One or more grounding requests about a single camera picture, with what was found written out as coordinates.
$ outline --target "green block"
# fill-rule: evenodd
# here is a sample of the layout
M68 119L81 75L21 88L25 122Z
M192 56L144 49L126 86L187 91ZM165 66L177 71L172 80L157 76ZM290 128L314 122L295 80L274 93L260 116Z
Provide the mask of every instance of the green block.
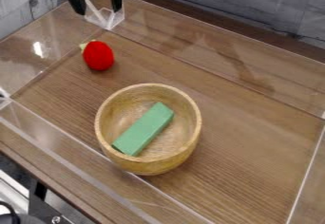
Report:
M163 103L155 103L113 141L112 148L125 155L134 157L167 127L172 117L172 110Z

